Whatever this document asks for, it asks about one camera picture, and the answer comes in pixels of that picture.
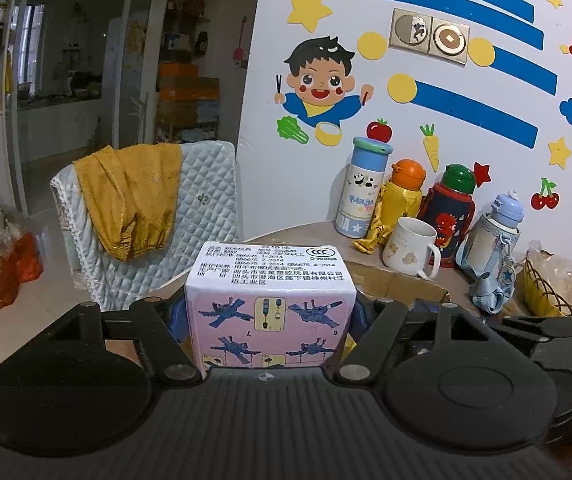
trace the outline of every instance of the basket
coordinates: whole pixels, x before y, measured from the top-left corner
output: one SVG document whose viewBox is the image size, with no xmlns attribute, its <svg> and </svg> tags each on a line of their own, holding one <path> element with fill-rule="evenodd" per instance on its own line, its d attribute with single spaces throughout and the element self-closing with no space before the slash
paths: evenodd
<svg viewBox="0 0 572 480">
<path fill-rule="evenodd" d="M 547 251 L 541 253 L 552 256 Z M 535 316 L 572 317 L 572 305 L 552 289 L 528 258 L 524 264 L 524 301 Z"/>
</svg>

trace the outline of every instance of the blue bottle lid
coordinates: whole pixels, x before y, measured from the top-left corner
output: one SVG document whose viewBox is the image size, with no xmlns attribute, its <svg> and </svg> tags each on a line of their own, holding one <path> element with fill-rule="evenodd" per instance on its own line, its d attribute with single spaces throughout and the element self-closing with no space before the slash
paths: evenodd
<svg viewBox="0 0 572 480">
<path fill-rule="evenodd" d="M 368 137 L 354 137 L 352 144 L 355 146 L 352 152 L 352 164 L 365 170 L 386 170 L 388 155 L 393 151 L 390 144 Z"/>
<path fill-rule="evenodd" d="M 517 192 L 497 195 L 492 203 L 490 216 L 506 227 L 515 228 L 524 219 L 524 205 L 519 201 Z"/>
</svg>

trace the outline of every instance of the switch panel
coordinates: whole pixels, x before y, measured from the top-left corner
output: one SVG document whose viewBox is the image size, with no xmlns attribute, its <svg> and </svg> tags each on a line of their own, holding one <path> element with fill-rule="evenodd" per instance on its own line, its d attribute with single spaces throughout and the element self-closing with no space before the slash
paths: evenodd
<svg viewBox="0 0 572 480">
<path fill-rule="evenodd" d="M 411 10 L 395 9 L 389 46 L 428 53 L 432 18 Z"/>
<path fill-rule="evenodd" d="M 428 53 L 434 57 L 441 57 L 465 65 L 468 59 L 469 35 L 470 27 L 467 25 L 432 18 Z"/>
</svg>

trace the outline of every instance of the pink and white box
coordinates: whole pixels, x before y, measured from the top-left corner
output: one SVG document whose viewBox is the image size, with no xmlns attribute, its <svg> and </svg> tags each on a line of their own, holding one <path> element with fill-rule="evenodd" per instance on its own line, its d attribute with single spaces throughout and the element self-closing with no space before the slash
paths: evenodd
<svg viewBox="0 0 572 480">
<path fill-rule="evenodd" d="M 220 242 L 204 243 L 185 292 L 204 375 L 321 365 L 343 344 L 356 294 L 335 247 Z"/>
</svg>

